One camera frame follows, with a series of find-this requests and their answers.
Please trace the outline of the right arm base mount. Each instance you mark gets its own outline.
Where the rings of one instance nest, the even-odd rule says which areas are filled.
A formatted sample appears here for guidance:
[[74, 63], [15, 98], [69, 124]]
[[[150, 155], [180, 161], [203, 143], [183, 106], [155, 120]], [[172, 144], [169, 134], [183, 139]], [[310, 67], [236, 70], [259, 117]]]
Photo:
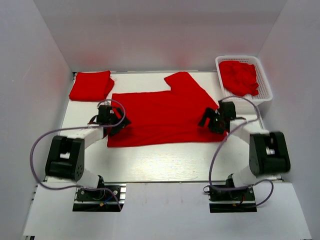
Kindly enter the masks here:
[[237, 191], [218, 191], [209, 185], [203, 188], [209, 196], [210, 213], [255, 213], [256, 198], [253, 188]]

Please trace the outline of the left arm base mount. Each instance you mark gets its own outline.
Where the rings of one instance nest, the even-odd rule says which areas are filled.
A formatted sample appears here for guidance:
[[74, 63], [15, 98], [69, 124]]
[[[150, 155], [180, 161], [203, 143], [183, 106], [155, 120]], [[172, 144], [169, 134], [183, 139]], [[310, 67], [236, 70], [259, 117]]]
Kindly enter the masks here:
[[83, 188], [77, 188], [73, 202], [73, 212], [91, 212], [91, 213], [119, 213], [125, 204], [126, 183], [105, 183], [104, 186], [112, 191], [107, 190], [88, 191]]

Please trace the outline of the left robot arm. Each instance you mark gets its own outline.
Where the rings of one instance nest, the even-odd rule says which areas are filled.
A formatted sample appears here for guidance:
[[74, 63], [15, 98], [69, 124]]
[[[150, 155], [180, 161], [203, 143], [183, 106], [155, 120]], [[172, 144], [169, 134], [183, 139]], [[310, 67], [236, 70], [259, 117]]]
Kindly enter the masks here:
[[62, 180], [70, 180], [76, 186], [88, 189], [94, 199], [105, 196], [106, 187], [102, 176], [85, 167], [85, 150], [94, 143], [113, 137], [131, 124], [122, 106], [101, 104], [98, 114], [93, 116], [85, 128], [71, 135], [56, 135], [52, 138], [45, 175]]

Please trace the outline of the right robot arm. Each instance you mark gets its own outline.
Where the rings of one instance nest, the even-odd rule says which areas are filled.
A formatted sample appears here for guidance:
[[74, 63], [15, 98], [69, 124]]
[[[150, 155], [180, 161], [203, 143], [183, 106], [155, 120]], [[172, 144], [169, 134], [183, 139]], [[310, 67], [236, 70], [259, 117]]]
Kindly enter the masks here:
[[[210, 163], [208, 182], [211, 189], [226, 192], [229, 198], [236, 200], [243, 195], [244, 189], [268, 181], [268, 176], [288, 173], [291, 170], [284, 134], [281, 131], [268, 131], [254, 126], [254, 122], [260, 119], [257, 106], [253, 107], [256, 118], [247, 120], [237, 117], [236, 106], [228, 97], [218, 103], [217, 110], [206, 108], [198, 123], [198, 126], [206, 126], [211, 132], [225, 135]], [[214, 163], [221, 148], [231, 136], [236, 136], [248, 144], [248, 165], [232, 173], [225, 181], [225, 185], [214, 185], [212, 182]]]

